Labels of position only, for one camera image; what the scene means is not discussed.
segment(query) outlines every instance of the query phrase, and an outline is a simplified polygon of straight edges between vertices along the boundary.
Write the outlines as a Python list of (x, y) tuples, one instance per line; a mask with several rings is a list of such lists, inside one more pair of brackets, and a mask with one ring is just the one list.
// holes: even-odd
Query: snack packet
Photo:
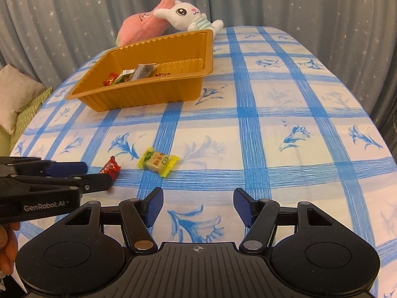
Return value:
[(171, 73), (157, 73), (156, 77), (160, 77), (160, 76), (168, 76), (171, 75)]
[(156, 69), (156, 67), (157, 65), (155, 63), (138, 64), (138, 66), (135, 68), (135, 72), (130, 77), (130, 81), (150, 77), (152, 75), (152, 72)]
[(110, 73), (110, 74), (109, 74), (109, 78), (108, 78), (107, 80), (104, 80), (104, 81), (103, 81), (103, 84), (104, 84), (105, 86), (112, 85), (112, 83), (114, 82), (114, 80), (115, 80), (117, 77), (118, 77), (117, 74), (115, 74), (115, 73)]
[(124, 69), (120, 75), (114, 80), (112, 85), (118, 84), (118, 83), (124, 83), (128, 82), (130, 79), (131, 75), (135, 72), (135, 69)]
[(121, 167), (117, 164), (116, 158), (111, 156), (106, 165), (99, 172), (100, 174), (109, 174), (112, 177), (113, 182), (117, 179), (120, 173)]
[(166, 177), (178, 160), (177, 156), (170, 156), (149, 147), (140, 157), (137, 166), (140, 169), (157, 172), (160, 177)]

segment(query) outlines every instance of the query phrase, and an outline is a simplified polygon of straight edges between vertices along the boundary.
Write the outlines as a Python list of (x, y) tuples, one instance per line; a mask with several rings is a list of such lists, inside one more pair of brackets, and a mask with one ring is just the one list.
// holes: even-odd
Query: cushion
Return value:
[(47, 88), (43, 93), (41, 93), (39, 96), (37, 96), (31, 104), (23, 110), (17, 117), (17, 123), (15, 124), (15, 131), (11, 135), (11, 141), (10, 141), (10, 150), (14, 149), (15, 144), (18, 142), (19, 138), (23, 134), (23, 132), (26, 130), (27, 126), (29, 123), (33, 120), (37, 112), (39, 112), (41, 106), (43, 103), (46, 101), (47, 98), (50, 97), (52, 94), (52, 87)]
[(11, 153), (9, 149), (10, 135), (0, 127), (0, 156), (9, 156)]
[(12, 135), (17, 116), (44, 90), (44, 85), (11, 65), (0, 71), (0, 125)]

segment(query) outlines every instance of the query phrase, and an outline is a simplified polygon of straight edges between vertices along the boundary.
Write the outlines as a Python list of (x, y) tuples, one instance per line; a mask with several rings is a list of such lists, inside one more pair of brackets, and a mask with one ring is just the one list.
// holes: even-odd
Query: white bunny plush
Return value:
[(211, 29), (214, 38), (223, 29), (223, 21), (215, 20), (213, 23), (207, 20), (205, 13), (188, 2), (175, 1), (175, 6), (170, 9), (158, 8), (153, 15), (159, 19), (166, 19), (172, 27), (180, 31), (195, 31)]

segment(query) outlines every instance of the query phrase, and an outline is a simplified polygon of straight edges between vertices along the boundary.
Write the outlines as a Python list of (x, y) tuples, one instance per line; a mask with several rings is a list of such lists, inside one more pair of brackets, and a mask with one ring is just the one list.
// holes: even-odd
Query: striped shirt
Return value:
[(209, 22), (207, 19), (203, 18), (203, 17), (199, 17), (196, 21), (195, 21), (196, 25), (197, 25), (197, 30), (204, 30), (204, 29), (215, 29), (214, 26), (212, 25), (211, 22)]

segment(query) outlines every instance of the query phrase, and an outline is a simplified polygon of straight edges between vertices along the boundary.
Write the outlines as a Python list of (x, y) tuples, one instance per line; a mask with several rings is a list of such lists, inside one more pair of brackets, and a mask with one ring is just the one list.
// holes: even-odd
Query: plastic tray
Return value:
[[(112, 49), (83, 76), (66, 99), (78, 98), (97, 112), (196, 100), (203, 76), (213, 71), (212, 35), (211, 30), (183, 32)], [(140, 63), (156, 63), (154, 74), (171, 75), (103, 85), (111, 72), (119, 74)]]

